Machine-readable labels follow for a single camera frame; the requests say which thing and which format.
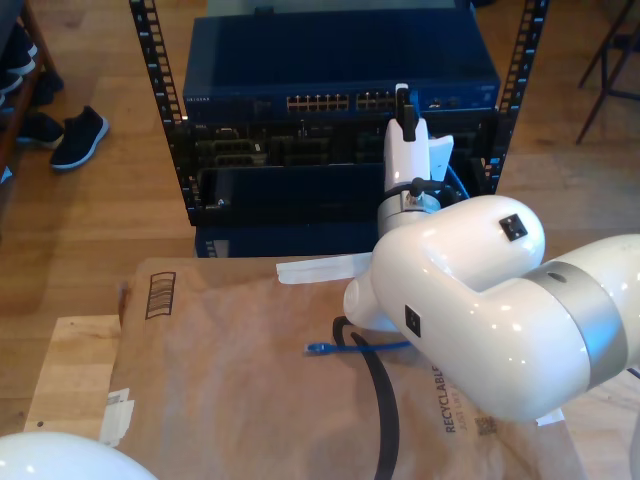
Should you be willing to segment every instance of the brown cardboard box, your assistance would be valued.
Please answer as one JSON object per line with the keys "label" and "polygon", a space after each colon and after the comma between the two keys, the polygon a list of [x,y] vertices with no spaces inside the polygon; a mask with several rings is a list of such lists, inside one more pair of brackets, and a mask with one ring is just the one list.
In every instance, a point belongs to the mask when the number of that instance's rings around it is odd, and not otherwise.
{"label": "brown cardboard box", "polygon": [[283,285],[277,262],[139,267],[111,383],[135,400],[122,452],[160,479],[585,478],[564,422],[488,417],[413,347],[303,356],[398,339],[334,322],[348,281]]}

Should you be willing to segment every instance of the white sticker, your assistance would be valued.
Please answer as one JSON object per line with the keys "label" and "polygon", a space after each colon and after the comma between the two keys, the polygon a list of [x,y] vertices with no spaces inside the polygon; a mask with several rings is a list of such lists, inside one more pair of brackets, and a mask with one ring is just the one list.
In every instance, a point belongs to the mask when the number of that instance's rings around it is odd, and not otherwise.
{"label": "white sticker", "polygon": [[108,447],[117,447],[131,423],[134,400],[128,400],[129,389],[111,392],[107,397],[107,408],[104,411],[100,443]]}
{"label": "white sticker", "polygon": [[559,408],[556,408],[552,412],[547,413],[544,417],[540,417],[536,420],[539,427],[544,427],[545,425],[562,421],[564,421],[564,415],[562,414],[562,410]]}
{"label": "white sticker", "polygon": [[295,285],[341,280],[362,275],[369,268],[371,253],[303,260],[276,265],[280,283]]}

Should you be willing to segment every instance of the black sneaker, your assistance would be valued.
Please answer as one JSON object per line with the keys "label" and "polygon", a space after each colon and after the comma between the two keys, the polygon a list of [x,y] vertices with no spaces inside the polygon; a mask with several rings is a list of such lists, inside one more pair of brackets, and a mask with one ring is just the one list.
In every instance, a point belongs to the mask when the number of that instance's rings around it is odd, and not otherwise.
{"label": "black sneaker", "polygon": [[53,103],[53,95],[64,88],[64,82],[55,72],[40,72],[38,82],[33,88],[31,106],[39,107]]}
{"label": "black sneaker", "polygon": [[62,125],[49,115],[38,112],[25,117],[16,142],[54,150],[62,143],[63,137]]}
{"label": "black sneaker", "polygon": [[0,58],[0,70],[26,75],[36,68],[36,62],[33,61],[36,53],[38,53],[38,47],[31,41],[24,28],[16,23],[4,47],[4,54]]}
{"label": "black sneaker", "polygon": [[22,77],[17,73],[0,72],[0,93],[13,92],[22,84]]}
{"label": "black sneaker", "polygon": [[51,168],[66,171],[89,160],[109,130],[109,122],[91,107],[84,107],[80,115],[64,121],[64,137],[51,156]]}

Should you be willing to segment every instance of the chair leg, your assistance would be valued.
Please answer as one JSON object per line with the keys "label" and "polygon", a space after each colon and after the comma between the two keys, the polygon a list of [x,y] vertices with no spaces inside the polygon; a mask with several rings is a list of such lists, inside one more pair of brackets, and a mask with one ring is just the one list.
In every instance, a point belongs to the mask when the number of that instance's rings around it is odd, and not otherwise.
{"label": "chair leg", "polygon": [[609,48],[609,43],[611,42],[611,39],[616,34],[618,29],[624,22],[625,18],[627,18],[627,15],[629,14],[629,10],[631,10],[631,7],[633,7],[634,3],[636,3],[636,0],[627,0],[627,3],[625,3],[624,7],[622,8],[622,11],[613,22],[613,25],[611,25],[611,28],[607,32],[607,35],[604,37],[604,40],[600,44],[600,47],[598,47],[598,51],[591,59],[591,62],[587,67],[587,71],[584,72],[584,75],[582,75],[582,78],[580,79],[580,83],[578,84],[578,88],[582,88],[584,86],[584,82],[586,82],[587,78],[589,78],[589,75],[595,68],[596,63],[598,63],[598,60],[602,57],[603,53],[606,52],[607,48]]}
{"label": "chair leg", "polygon": [[29,35],[31,36],[31,39],[38,47],[38,54],[44,56],[44,68],[48,72],[55,73],[57,75],[58,72],[56,71],[56,66],[53,63],[53,59],[51,58],[51,54],[49,53],[49,49],[47,48],[47,43],[44,41],[44,36],[42,35],[40,26],[38,25],[38,22],[36,22],[36,18],[33,14],[33,10],[31,9],[29,0],[24,0],[20,18],[22,18],[22,23],[24,23],[27,32],[29,32]]}
{"label": "chair leg", "polygon": [[611,71],[611,75],[609,76],[607,83],[600,90],[600,95],[598,96],[596,103],[593,105],[593,108],[591,109],[591,112],[587,117],[587,121],[582,127],[582,131],[580,132],[580,135],[578,135],[578,139],[576,140],[576,145],[580,145],[580,143],[582,142],[582,139],[587,133],[587,130],[589,130],[589,127],[593,123],[593,120],[596,118],[596,115],[598,114],[598,110],[600,110],[600,107],[602,106],[602,102],[604,102],[605,97],[609,94],[609,91],[613,88],[613,84],[615,83],[616,79],[618,78],[618,75],[622,71],[622,67],[624,67],[624,64],[627,62],[629,55],[631,55],[631,52],[633,52],[633,47],[638,42],[638,40],[640,40],[640,23],[638,23],[635,30],[633,31],[633,34],[631,35],[631,42],[629,43],[629,45],[627,45],[627,48],[622,53],[622,56],[618,59],[618,62],[613,67],[613,70]]}
{"label": "chair leg", "polygon": [[605,49],[602,52],[602,57],[600,58],[600,88],[604,88],[607,84],[607,77],[609,76],[609,62],[607,62],[608,57],[608,50]]}

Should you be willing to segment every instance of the network equipment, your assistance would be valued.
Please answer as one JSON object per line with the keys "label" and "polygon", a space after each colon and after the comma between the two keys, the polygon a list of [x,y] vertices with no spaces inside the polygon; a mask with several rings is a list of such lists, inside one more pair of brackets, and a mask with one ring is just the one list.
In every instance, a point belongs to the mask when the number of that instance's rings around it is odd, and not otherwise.
{"label": "network equipment", "polygon": [[184,87],[189,121],[390,117],[411,85],[421,112],[495,108],[500,79],[473,13],[371,10],[196,19]]}

